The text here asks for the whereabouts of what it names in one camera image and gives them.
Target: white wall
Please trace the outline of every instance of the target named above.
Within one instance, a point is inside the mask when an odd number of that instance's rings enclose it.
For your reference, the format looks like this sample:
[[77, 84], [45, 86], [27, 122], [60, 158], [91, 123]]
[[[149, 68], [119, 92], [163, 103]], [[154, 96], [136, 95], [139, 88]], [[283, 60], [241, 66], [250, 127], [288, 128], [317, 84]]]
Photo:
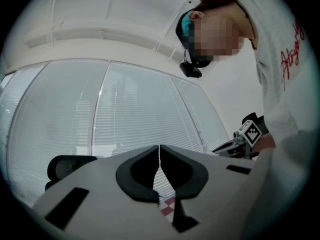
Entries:
[[246, 40], [238, 55], [211, 64], [212, 68], [203, 69], [198, 81], [232, 139], [245, 116], [253, 112], [258, 117], [264, 114], [251, 42]]
[[[81, 0], [81, 3], [78, 0], [55, 0], [54, 8], [52, 7], [53, 1], [34, 0], [30, 2], [24, 14], [12, 28], [2, 54], [6, 62], [7, 73], [39, 62], [79, 58], [125, 62], [185, 78], [179, 68], [180, 57], [169, 58], [174, 51], [174, 42], [177, 41], [175, 27], [176, 21], [180, 17], [178, 14], [174, 20], [173, 16], [183, 1], [186, 3], [183, 5], [180, 14], [191, 9], [199, 1], [126, 0], [126, 6], [130, 6], [131, 10], [136, 7], [137, 3], [139, 4], [139, 7], [137, 7], [139, 10], [132, 11], [130, 15], [124, 12], [125, 8], [121, 8], [118, 0], [95, 0], [92, 4], [90, 3], [91, 0]], [[168, 4], [172, 5], [172, 10], [168, 9]], [[83, 10], [84, 7], [91, 6], [92, 8]], [[144, 18], [143, 22], [137, 20], [141, 17]], [[161, 25], [157, 23], [159, 19], [162, 21]], [[113, 27], [122, 24], [126, 26], [127, 33], [134, 31], [137, 27], [139, 33], [145, 34], [148, 38], [149, 36], [156, 36], [153, 40], [155, 45], [149, 48], [144, 46], [142, 44], [144, 41], [140, 41], [143, 36], [138, 36], [137, 33], [135, 33], [134, 41], [131, 43], [126, 42], [130, 38], [123, 38], [125, 32], [118, 32], [109, 39], [108, 35], [102, 37], [102, 39], [96, 36], [89, 38], [91, 34], [86, 35], [86, 38], [81, 37], [90, 28], [93, 29], [91, 33], [95, 35], [94, 30], [98, 30], [99, 27], [106, 27], [105, 22], [108, 23], [109, 27], [110, 23], [113, 24]], [[86, 28], [81, 29], [82, 32], [77, 29], [80, 24], [86, 26]], [[155, 31], [155, 25], [161, 27]], [[73, 32], [67, 34], [65, 32], [66, 36], [69, 35], [67, 39], [55, 41], [51, 40], [52, 29], [53, 34], [61, 30]], [[28, 40], [33, 40], [32, 38], [42, 34], [44, 34], [45, 40], [48, 38], [48, 43], [34, 46], [26, 45]], [[168, 49], [164, 50], [160, 45], [158, 52], [155, 52], [158, 43], [161, 41], [168, 45]], [[182, 51], [180, 45], [175, 53], [181, 54]], [[202, 87], [220, 116], [230, 138], [233, 131], [240, 127], [243, 117], [252, 112], [256, 112], [258, 116], [263, 114], [256, 61], [249, 42], [245, 44], [239, 55], [230, 57], [226, 61], [213, 62], [203, 69], [202, 78], [189, 78], [188, 80]]]

